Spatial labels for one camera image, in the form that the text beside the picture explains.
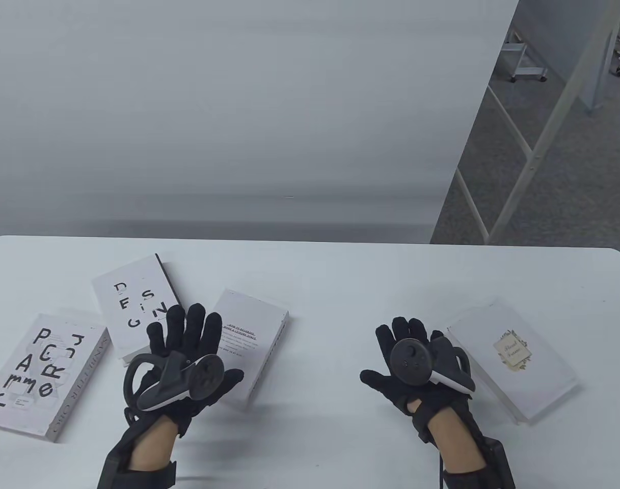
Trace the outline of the person's right hand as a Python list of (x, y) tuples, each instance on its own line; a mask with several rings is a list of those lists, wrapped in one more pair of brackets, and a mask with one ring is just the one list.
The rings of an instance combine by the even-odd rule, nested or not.
[(442, 332), (428, 335), (419, 319), (396, 317), (375, 334), (389, 374), (363, 370), (360, 380), (411, 416), (418, 431), (442, 410), (466, 405), (475, 392), (466, 354)]

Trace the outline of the person's left hand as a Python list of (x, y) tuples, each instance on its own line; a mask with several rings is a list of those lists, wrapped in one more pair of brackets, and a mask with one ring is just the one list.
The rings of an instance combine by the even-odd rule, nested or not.
[(222, 319), (200, 304), (166, 312), (166, 324), (147, 326), (149, 352), (129, 363), (124, 375), (124, 417), (149, 427), (168, 417), (186, 434), (191, 420), (214, 405), (244, 378), (242, 369), (226, 369), (219, 357)]

